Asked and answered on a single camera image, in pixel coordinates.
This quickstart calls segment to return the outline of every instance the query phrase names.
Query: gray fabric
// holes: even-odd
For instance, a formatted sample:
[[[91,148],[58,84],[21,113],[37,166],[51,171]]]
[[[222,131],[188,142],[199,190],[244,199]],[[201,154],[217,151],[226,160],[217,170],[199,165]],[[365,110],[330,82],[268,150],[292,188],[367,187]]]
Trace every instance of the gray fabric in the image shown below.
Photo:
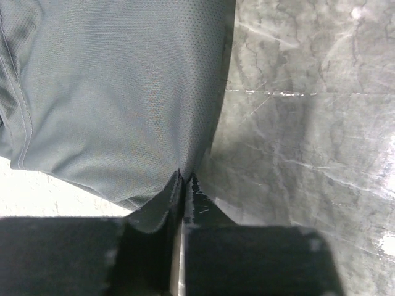
[[[0,156],[128,208],[207,144],[225,0],[1,0]]]

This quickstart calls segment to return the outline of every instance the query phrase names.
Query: white floor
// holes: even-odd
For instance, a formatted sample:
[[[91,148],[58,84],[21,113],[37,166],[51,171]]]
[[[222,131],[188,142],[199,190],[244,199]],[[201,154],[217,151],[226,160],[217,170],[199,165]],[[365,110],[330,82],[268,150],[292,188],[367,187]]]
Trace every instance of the white floor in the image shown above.
[[[130,211],[42,173],[11,170],[0,157],[0,217],[125,216]]]

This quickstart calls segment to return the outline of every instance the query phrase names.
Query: white surface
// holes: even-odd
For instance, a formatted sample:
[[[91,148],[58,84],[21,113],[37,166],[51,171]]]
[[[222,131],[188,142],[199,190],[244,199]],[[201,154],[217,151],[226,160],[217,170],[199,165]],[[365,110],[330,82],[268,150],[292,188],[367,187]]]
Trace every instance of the white surface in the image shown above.
[[[43,173],[11,170],[9,161],[0,157],[0,217],[125,216],[129,213]]]

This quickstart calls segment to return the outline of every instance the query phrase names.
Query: cloth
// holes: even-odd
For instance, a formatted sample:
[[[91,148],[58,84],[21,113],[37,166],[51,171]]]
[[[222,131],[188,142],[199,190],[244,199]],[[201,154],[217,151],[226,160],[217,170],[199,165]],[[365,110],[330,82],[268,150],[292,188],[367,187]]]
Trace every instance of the cloth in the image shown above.
[[[218,96],[225,0],[1,0],[0,156],[132,210],[188,179]]]

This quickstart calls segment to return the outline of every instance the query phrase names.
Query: gray marble surface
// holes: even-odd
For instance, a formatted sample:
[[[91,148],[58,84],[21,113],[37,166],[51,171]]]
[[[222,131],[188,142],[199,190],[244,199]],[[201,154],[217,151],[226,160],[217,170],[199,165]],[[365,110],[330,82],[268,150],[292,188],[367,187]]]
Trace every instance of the gray marble surface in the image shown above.
[[[395,1],[237,0],[198,173],[244,224],[332,244],[347,295],[395,295]]]

